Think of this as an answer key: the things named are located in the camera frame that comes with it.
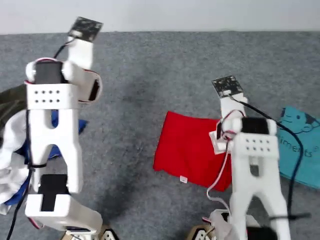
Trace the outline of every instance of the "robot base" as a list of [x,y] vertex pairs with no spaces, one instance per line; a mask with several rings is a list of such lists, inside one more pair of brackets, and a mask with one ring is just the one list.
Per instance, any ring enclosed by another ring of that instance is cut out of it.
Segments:
[[[65,234],[61,240],[86,240],[83,236],[80,235],[67,235]],[[119,240],[115,232],[110,229],[107,225],[102,225],[101,231],[96,240]]]

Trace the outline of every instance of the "white cloth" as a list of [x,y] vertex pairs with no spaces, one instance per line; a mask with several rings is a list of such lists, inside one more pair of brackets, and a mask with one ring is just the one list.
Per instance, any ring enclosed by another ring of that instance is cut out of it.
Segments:
[[0,214],[7,214],[9,207],[4,202],[20,189],[28,176],[25,158],[15,153],[26,140],[26,111],[13,115],[3,129],[3,143],[0,146]]

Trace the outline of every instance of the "red cloth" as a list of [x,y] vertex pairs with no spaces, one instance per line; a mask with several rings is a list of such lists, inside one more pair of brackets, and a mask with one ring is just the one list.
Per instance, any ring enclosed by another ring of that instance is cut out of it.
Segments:
[[[215,155],[209,132],[216,130],[218,119],[195,118],[169,111],[155,151],[153,169],[164,170],[189,182],[209,187],[217,178],[225,154]],[[228,156],[217,191],[231,183],[231,159]]]

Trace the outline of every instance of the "white wire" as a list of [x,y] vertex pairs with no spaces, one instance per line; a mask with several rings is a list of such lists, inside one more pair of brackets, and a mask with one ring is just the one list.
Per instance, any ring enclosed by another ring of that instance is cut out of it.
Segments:
[[221,204],[223,204],[223,206],[227,209],[229,215],[231,216],[231,211],[230,211],[230,208],[228,206],[228,204],[221,198],[221,197],[212,197],[209,195],[209,192],[217,185],[217,183],[219,182],[221,176],[222,176],[222,173],[224,172],[225,170],[225,167],[226,167],[226,163],[227,163],[227,159],[228,159],[228,144],[226,146],[226,150],[225,150],[225,156],[224,156],[224,160],[223,160],[223,164],[222,164],[222,167],[221,167],[221,170],[218,174],[218,177],[215,179],[214,183],[212,183],[212,185],[210,187],[208,187],[208,189],[206,190],[206,196],[208,199],[210,199],[211,201],[213,202],[219,202]]
[[52,57],[40,57],[37,60],[35,60],[35,62],[40,62],[40,61],[54,61],[54,62],[58,62],[57,59],[52,58]]
[[211,233],[213,230],[215,230],[214,226],[212,228],[210,228],[207,232],[205,232],[205,234],[203,236],[203,240],[206,240],[206,237],[208,236],[208,234]]

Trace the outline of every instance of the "black cable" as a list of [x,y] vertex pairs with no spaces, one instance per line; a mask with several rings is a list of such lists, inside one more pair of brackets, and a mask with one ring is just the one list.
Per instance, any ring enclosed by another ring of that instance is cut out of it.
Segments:
[[288,218],[289,220],[296,220],[296,219],[299,219],[299,218],[309,218],[309,217],[311,217],[310,213],[301,213],[301,214],[292,215],[292,211],[291,211],[292,210],[291,208],[292,208],[292,202],[293,202],[295,179],[296,179],[299,167],[301,165],[301,162],[302,162],[302,159],[303,159],[303,156],[304,156],[304,146],[303,146],[302,142],[300,141],[300,139],[298,138],[298,136],[294,132],[292,132],[289,128],[287,128],[286,126],[282,125],[280,122],[274,120],[272,117],[270,117],[269,115],[267,115],[263,111],[260,111],[256,107],[254,107],[254,106],[252,106],[252,105],[250,105],[250,104],[248,104],[246,102],[239,101],[239,100],[235,99],[231,95],[229,95],[229,97],[232,100],[234,100],[234,101],[246,106],[247,108],[257,112],[258,114],[264,116],[266,119],[271,119],[271,120],[275,121],[275,123],[280,128],[282,128],[283,130],[285,130],[286,132],[291,134],[294,137],[294,139],[297,141],[299,146],[300,146],[299,157],[298,157],[298,160],[296,161],[296,164],[295,164],[295,167],[294,167],[291,179],[290,179],[290,183],[289,183],[289,190],[288,190],[288,197],[287,197],[287,212],[288,212],[288,216],[272,216],[272,217],[270,217],[270,220],[282,219],[282,218]]
[[71,236],[74,237],[75,239],[82,240],[80,237],[77,237],[76,235],[71,234]]
[[14,228],[15,228],[15,224],[16,224],[16,220],[17,220],[17,215],[18,215],[18,211],[20,210],[21,208],[21,205],[22,203],[24,202],[28,192],[29,192],[29,185],[30,185],[30,180],[31,180],[31,176],[32,176],[32,168],[31,168],[31,165],[32,165],[32,155],[31,155],[31,141],[30,141],[30,127],[29,127],[29,110],[26,109],[25,111],[25,141],[26,141],[26,148],[28,149],[28,156],[29,156],[29,161],[28,161],[28,169],[29,169],[29,172],[28,172],[28,175],[26,177],[26,181],[27,181],[27,185],[26,185],[26,188],[25,188],[25,191],[22,195],[22,198],[20,199],[20,201],[18,202],[18,204],[16,205],[15,207],[15,210],[14,210],[14,213],[13,213],[13,218],[12,218],[12,222],[11,222],[11,226],[10,226],[10,229],[9,229],[9,233],[6,237],[6,240],[10,240],[11,238],[11,235],[14,231]]
[[53,56],[54,59],[57,59],[58,55],[61,53],[61,51],[66,47],[68,46],[70,43],[72,43],[76,38],[73,38],[72,40],[70,41],[67,41],[65,44],[63,44],[59,49],[58,51],[56,51],[55,55]]

